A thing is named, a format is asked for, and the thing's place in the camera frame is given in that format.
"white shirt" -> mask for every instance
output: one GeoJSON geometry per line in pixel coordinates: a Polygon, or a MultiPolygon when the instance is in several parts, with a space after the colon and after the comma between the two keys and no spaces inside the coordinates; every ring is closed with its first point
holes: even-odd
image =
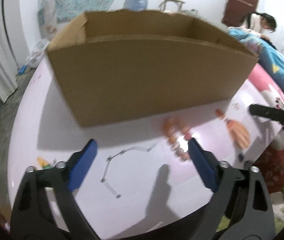
{"type": "Polygon", "coordinates": [[[250,28],[249,28],[247,19],[244,20],[241,27],[229,27],[229,29],[232,29],[232,28],[239,29],[246,33],[251,33],[254,36],[257,36],[258,38],[260,38],[262,33],[264,32],[264,29],[261,26],[261,16],[255,13],[251,14],[250,28]]]}

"cardboard box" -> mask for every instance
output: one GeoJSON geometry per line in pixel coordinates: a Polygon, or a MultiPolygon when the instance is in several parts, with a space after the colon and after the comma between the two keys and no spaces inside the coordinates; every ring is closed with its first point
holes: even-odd
{"type": "Polygon", "coordinates": [[[82,126],[231,98],[258,61],[210,24],[159,11],[85,12],[47,54],[82,126]]]}

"floor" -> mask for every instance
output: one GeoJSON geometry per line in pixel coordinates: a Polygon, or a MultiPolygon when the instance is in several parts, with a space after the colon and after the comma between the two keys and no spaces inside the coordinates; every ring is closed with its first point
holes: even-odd
{"type": "Polygon", "coordinates": [[[7,153],[11,131],[20,101],[34,71],[27,69],[24,75],[17,76],[19,86],[0,110],[0,206],[6,210],[11,209],[7,189],[7,153]]]}

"metal screw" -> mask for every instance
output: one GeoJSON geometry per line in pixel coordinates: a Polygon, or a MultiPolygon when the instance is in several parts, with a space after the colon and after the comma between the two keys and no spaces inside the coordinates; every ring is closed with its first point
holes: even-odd
{"type": "Polygon", "coordinates": [[[255,173],[258,173],[258,172],[260,171],[259,168],[258,168],[258,167],[255,167],[255,166],[252,166],[252,167],[250,168],[250,170],[253,171],[253,172],[255,172],[255,173]]]}
{"type": "Polygon", "coordinates": [[[30,172],[33,172],[35,171],[35,168],[33,166],[29,166],[26,168],[26,172],[30,173],[30,172]]]}
{"type": "Polygon", "coordinates": [[[63,169],[66,167],[66,163],[65,162],[58,162],[55,167],[57,167],[58,169],[63,169]]]}
{"type": "Polygon", "coordinates": [[[228,168],[230,166],[230,164],[226,161],[221,161],[220,162],[220,167],[222,168],[228,168]]]}

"table surface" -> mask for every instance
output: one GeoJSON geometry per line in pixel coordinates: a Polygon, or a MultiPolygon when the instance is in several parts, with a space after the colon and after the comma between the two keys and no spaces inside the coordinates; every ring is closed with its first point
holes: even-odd
{"type": "MultiPolygon", "coordinates": [[[[231,100],[81,128],[53,78],[49,61],[44,58],[25,91],[11,134],[8,155],[11,205],[25,169],[41,168],[38,156],[51,163],[65,161],[94,138],[98,154],[75,200],[100,238],[131,236],[170,224],[205,205],[212,193],[203,186],[191,161],[183,163],[175,157],[161,132],[164,120],[173,114],[184,119],[205,150],[213,152],[219,160],[243,168],[246,160],[255,161],[259,157],[281,129],[276,122],[252,117],[247,107],[253,103],[268,105],[246,80],[231,100]],[[241,150],[234,144],[225,121],[215,116],[218,108],[228,119],[246,127],[249,148],[241,150]],[[107,183],[101,183],[107,158],[132,147],[135,148],[112,159],[107,183]],[[243,162],[239,161],[239,153],[244,155],[243,162]]],[[[186,141],[182,137],[178,140],[187,150],[186,141]]],[[[67,230],[52,190],[47,190],[47,194],[58,225],[67,230]]]]}

